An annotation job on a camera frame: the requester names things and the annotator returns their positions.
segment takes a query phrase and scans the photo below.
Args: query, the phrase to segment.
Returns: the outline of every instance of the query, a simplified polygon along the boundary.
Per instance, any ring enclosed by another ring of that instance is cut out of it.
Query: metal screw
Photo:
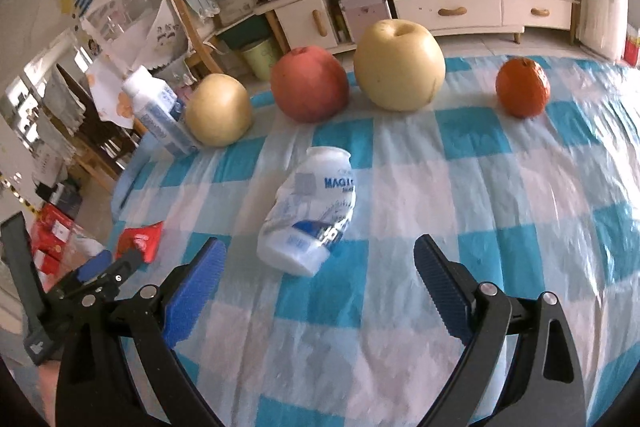
[[[158,293],[158,288],[151,285],[145,286],[144,288],[142,288],[142,290],[140,290],[140,296],[143,299],[152,299],[153,297],[156,296],[157,293]]]
[[[88,308],[89,306],[93,306],[95,303],[95,295],[85,295],[82,297],[82,306]]]
[[[498,286],[496,286],[491,282],[483,282],[480,285],[480,291],[484,295],[489,295],[490,297],[493,297],[494,295],[498,295]]]
[[[544,299],[544,301],[547,304],[551,304],[552,306],[554,304],[558,304],[558,297],[556,297],[556,295],[554,293],[551,292],[544,292],[542,294],[542,298]]]

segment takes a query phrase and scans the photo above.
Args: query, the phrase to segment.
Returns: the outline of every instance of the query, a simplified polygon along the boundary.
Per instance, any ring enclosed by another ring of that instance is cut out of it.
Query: pink item
[[[340,0],[340,10],[356,44],[369,26],[391,19],[388,0]]]

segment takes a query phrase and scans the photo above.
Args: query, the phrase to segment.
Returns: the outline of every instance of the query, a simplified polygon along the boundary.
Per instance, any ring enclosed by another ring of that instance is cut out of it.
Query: white plastic bottle
[[[341,240],[353,216],[356,185],[351,155],[311,147],[278,189],[258,234],[258,257],[292,275],[313,277]]]
[[[155,78],[140,66],[125,80],[122,89],[129,95],[133,114],[174,156],[191,154],[200,148],[186,127],[174,119],[182,104],[164,80]]]

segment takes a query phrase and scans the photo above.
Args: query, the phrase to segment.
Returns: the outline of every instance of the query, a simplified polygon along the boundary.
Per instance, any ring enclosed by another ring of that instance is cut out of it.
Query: red snack bag
[[[156,223],[141,229],[125,229],[118,240],[116,259],[129,248],[138,248],[142,252],[145,263],[149,264],[156,258],[163,223]]]

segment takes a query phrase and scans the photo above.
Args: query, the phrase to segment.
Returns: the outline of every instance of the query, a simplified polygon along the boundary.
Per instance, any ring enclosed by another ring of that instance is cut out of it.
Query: tangerine
[[[532,118],[545,110],[551,87],[545,70],[526,57],[505,62],[495,80],[495,92],[502,107],[516,118]]]

